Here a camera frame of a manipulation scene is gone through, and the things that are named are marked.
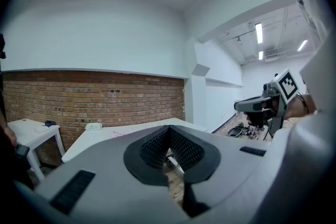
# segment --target wooden floor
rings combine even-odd
[[[41,166],[41,171],[45,176],[49,175],[53,170],[54,169],[52,168]],[[38,180],[35,172],[30,169],[28,170],[28,175],[30,177],[30,180],[32,180],[31,182],[33,183],[33,186],[35,188],[40,183],[40,181]]]
[[[184,176],[168,162],[163,165],[163,173],[168,177],[169,195],[182,206],[184,194]]]
[[[292,128],[297,120],[298,119],[290,119],[288,121],[284,121],[283,128]],[[218,135],[224,135],[224,136],[227,135],[228,132],[232,128],[234,128],[235,126],[237,126],[240,121],[243,122],[244,126],[248,126],[246,115],[244,115],[243,113],[239,112],[238,115],[233,116],[226,123],[226,125],[224,125],[220,130],[218,130],[216,132],[216,134],[218,134]],[[268,127],[264,126],[264,128],[265,129],[263,131],[261,131],[261,130],[258,131],[257,129],[254,128],[254,130],[257,133],[257,137],[255,139],[258,139],[258,140],[263,140],[264,139],[265,135],[267,134]],[[237,138],[250,139],[247,135],[240,135]],[[267,134],[265,141],[271,142],[272,141],[272,137],[269,134]]]

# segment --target table leg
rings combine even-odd
[[[55,138],[56,138],[56,143],[57,143],[59,152],[61,153],[61,156],[63,157],[63,155],[65,154],[65,151],[64,151],[63,144],[62,144],[61,136],[59,134],[59,130],[57,130],[57,133],[55,134]]]
[[[33,154],[33,156],[34,156],[34,159],[35,159],[35,161],[36,161],[38,167],[41,167],[41,163],[40,163],[40,161],[39,161],[39,159],[38,159],[38,157],[37,157],[37,155],[36,155],[36,151],[33,150],[33,151],[31,151],[31,152],[32,152],[32,154]]]
[[[29,161],[29,164],[31,165],[31,167],[34,169],[34,172],[37,176],[37,178],[42,181],[45,177],[44,174],[42,173],[40,167],[38,166],[38,163],[36,162],[35,156],[33,151],[29,151],[27,154],[27,159]]]

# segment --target white table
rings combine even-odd
[[[98,131],[85,131],[82,135],[74,142],[74,144],[69,148],[69,150],[62,157],[63,162],[67,162],[77,156],[79,153],[86,150],[88,147],[95,145],[101,141],[108,140],[111,138],[116,138],[121,135],[134,133],[143,129],[162,126],[162,125],[181,125],[189,128],[193,128],[199,131],[206,132],[206,128],[188,123],[177,118],[172,118],[163,121],[155,121],[137,125],[128,125],[120,127],[103,127]]]
[[[61,155],[63,156],[65,151],[63,148],[62,140],[59,135],[59,125],[51,127],[43,127],[44,123],[32,121],[28,119],[9,122],[8,126],[11,128],[17,137],[17,142],[21,145],[28,146],[30,148],[27,158],[34,170],[37,178],[41,181],[45,177],[40,169],[40,163],[34,151],[40,144],[47,141],[49,138],[55,136],[57,146]]]

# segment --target ceiling light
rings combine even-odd
[[[308,40],[305,40],[304,42],[302,42],[301,46],[299,47],[298,51],[302,50],[302,48],[304,47],[304,45],[308,42]]]
[[[257,31],[257,39],[258,39],[258,44],[263,43],[263,29],[262,29],[261,23],[256,24],[256,31]]]

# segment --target white wall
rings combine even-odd
[[[240,64],[228,53],[224,46],[210,40],[205,43],[210,70],[207,79],[242,86]]]
[[[213,132],[235,113],[234,102],[242,98],[241,87],[206,80],[207,128]]]
[[[300,70],[309,61],[309,57],[290,58],[277,60],[274,62],[256,62],[242,67],[243,70],[243,97],[250,98],[262,94],[263,85],[274,78],[276,73],[281,73],[289,69],[296,80],[299,91],[306,92],[306,86],[303,84]]]
[[[68,0],[33,6],[0,29],[2,70],[91,69],[186,78],[186,32],[146,0]]]
[[[205,44],[209,59],[206,75],[206,117],[209,132],[216,130],[234,114],[234,102],[242,98],[240,64],[217,42]]]

